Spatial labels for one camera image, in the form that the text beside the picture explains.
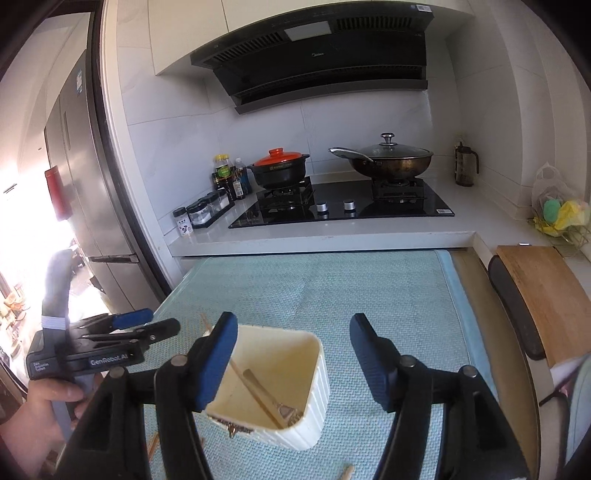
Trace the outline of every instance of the range hood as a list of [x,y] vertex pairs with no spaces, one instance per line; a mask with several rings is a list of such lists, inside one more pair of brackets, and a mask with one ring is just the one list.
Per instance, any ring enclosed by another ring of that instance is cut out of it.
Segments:
[[321,5],[234,30],[191,53],[212,69],[238,113],[332,93],[427,89],[425,5]]

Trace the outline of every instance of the wooden cutting board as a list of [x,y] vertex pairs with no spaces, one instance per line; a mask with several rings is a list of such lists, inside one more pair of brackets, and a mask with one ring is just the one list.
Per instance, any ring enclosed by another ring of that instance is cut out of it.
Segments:
[[496,249],[527,305],[548,365],[591,352],[591,301],[553,247]]

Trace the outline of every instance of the blue gripper pad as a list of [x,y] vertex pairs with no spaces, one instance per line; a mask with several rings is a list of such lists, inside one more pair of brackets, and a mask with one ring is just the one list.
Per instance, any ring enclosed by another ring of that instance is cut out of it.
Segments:
[[351,317],[349,337],[374,401],[392,411],[390,391],[397,379],[400,353],[390,339],[375,333],[363,313]]
[[127,328],[144,325],[149,323],[154,318],[154,314],[150,309],[141,309],[134,312],[122,313],[115,315],[112,324],[113,328],[117,330],[125,330]]
[[190,360],[191,374],[195,381],[196,411],[204,410],[215,398],[237,338],[236,316],[232,312],[223,312],[211,334],[203,339],[201,347]]

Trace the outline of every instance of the refrigerator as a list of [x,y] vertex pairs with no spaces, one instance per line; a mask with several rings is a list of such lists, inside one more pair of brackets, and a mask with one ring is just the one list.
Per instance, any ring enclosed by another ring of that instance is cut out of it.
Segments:
[[94,110],[91,68],[86,50],[51,110],[45,127],[49,162],[57,167],[63,185],[60,201],[69,204],[68,222],[94,275],[91,282],[112,313],[155,310],[164,290],[114,188]]

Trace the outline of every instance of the stove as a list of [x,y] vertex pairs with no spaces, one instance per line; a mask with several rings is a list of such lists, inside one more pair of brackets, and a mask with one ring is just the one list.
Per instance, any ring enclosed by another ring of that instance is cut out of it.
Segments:
[[356,218],[450,217],[452,210],[422,179],[341,181],[264,190],[230,228]]

